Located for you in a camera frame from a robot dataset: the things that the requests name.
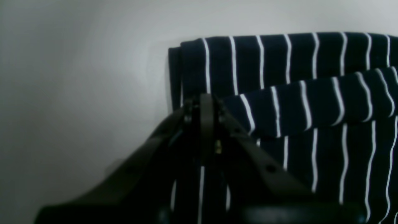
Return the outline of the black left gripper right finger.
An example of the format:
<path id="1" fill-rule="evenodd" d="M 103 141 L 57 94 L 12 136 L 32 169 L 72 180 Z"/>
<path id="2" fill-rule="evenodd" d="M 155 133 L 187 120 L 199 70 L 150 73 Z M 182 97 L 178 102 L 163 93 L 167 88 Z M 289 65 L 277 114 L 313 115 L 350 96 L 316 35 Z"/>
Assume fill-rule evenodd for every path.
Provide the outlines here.
<path id="1" fill-rule="evenodd" d="M 205 166 L 223 174 L 223 224 L 363 224 L 355 204 L 318 199 L 260 149 L 223 104 L 205 95 Z"/>

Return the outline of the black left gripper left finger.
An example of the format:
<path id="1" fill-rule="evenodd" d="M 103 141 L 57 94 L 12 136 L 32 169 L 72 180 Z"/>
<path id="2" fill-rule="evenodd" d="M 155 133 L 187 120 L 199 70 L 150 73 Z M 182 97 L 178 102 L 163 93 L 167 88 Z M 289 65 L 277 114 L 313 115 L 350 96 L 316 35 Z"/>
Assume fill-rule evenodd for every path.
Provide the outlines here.
<path id="1" fill-rule="evenodd" d="M 186 100 L 98 186 L 66 203 L 43 207 L 36 224 L 202 224 L 204 168 L 200 109 Z"/>

